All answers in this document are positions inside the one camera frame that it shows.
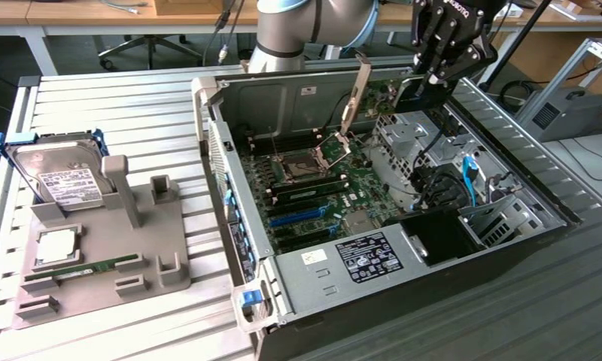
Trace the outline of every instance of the green circuit board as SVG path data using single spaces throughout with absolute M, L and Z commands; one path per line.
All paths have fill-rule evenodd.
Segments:
M 383 189 L 382 182 L 372 168 L 366 164 L 368 159 L 363 146 L 356 141 L 351 141 L 350 150 L 351 153 L 328 171 L 319 172 L 315 168 L 305 167 L 293 168 L 292 172 L 296 174 L 296 177 L 292 179 L 289 177 L 291 169 L 289 167 L 285 169 L 287 165 L 284 162 L 285 160 L 297 159 L 297 162 L 311 163 L 309 160 L 315 155 L 312 148 L 279 153 L 277 155 L 251 156 L 248 152 L 241 154 L 240 160 L 252 188 L 251 191 L 256 207 L 259 208 L 260 219 L 269 241 L 276 245 L 277 253 L 284 253 L 309 245 L 320 244 L 330 239 L 376 229 L 382 227 L 387 218 L 402 213 L 400 208 L 398 208 Z M 321 152 L 328 164 L 343 156 L 343 145 L 335 137 L 328 139 L 321 145 Z M 307 181 L 340 176 L 342 174 L 347 177 L 346 190 L 324 197 L 316 197 L 311 201 L 316 202 L 317 207 L 324 208 L 325 214 L 323 217 L 283 226 L 269 226 L 272 219 L 279 217 L 268 216 L 268 210 L 272 209 L 272 199 L 267 194 L 268 188 L 288 184 L 303 184 Z M 352 226 L 355 219 L 360 220 L 362 224 Z M 296 241 L 299 236 L 303 238 L 304 235 L 311 235 L 313 232 L 320 232 L 330 228 L 332 229 L 330 235 Z

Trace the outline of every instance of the chair wheel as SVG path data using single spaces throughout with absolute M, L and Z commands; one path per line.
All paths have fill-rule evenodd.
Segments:
M 113 69 L 113 62 L 110 62 L 109 59 L 100 60 L 100 66 L 104 70 L 112 70 Z

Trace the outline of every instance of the blue pcie slot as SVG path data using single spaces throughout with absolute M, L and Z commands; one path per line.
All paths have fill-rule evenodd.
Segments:
M 292 214 L 287 217 L 281 217 L 277 220 L 269 221 L 271 227 L 279 227 L 284 226 L 285 224 L 296 223 L 304 220 L 312 220 L 315 218 L 321 218 L 325 215 L 325 209 L 328 208 L 327 205 L 323 207 L 319 207 L 317 209 L 313 209 L 311 211 Z

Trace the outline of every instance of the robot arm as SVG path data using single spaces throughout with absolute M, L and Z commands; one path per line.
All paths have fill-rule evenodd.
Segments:
M 440 105 L 456 81 L 498 58 L 487 40 L 492 19 L 506 0 L 418 0 L 412 5 L 414 74 L 399 90 L 395 111 Z

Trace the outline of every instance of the gray floor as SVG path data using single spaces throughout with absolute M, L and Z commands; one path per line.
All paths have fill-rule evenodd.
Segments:
M 204 45 L 209 35 L 188 35 L 189 44 L 193 50 L 203 53 Z M 374 35 L 372 41 L 359 50 L 367 56 L 398 56 L 411 54 L 403 44 L 410 43 L 410 35 L 407 33 L 398 34 L 396 46 L 386 44 L 387 33 Z M 113 47 L 122 42 L 122 36 L 104 36 L 105 46 Z M 177 37 L 168 40 L 177 43 Z M 221 38 L 217 37 L 208 51 L 208 65 L 216 64 L 217 51 L 221 45 Z M 89 74 L 102 72 L 96 56 L 94 44 L 90 36 L 54 36 L 49 37 L 50 54 L 60 74 Z M 253 45 L 253 38 L 247 40 L 245 46 Z M 321 45 L 309 44 L 305 48 L 305 56 L 309 59 L 319 59 Z M 342 57 L 354 57 L 354 51 L 343 54 Z M 146 69 L 146 47 L 137 47 L 126 50 L 124 53 L 112 56 L 109 60 L 114 63 L 116 71 L 136 71 Z M 229 54 L 224 61 L 225 64 L 236 64 L 239 58 L 236 55 L 236 37 L 229 44 Z M 187 68 L 196 66 L 196 59 L 177 53 L 176 51 L 159 47 L 155 54 L 155 68 Z M 34 58 L 22 38 L 0 37 L 0 77 L 8 82 L 17 84 L 21 76 L 40 74 Z M 506 68 L 502 76 L 495 82 L 494 88 L 499 88 L 499 84 L 505 81 L 522 78 L 521 73 Z M 16 89 L 6 83 L 0 81 L 0 105 L 10 108 L 13 104 Z M 6 129 L 9 112 L 0 108 L 0 131 Z

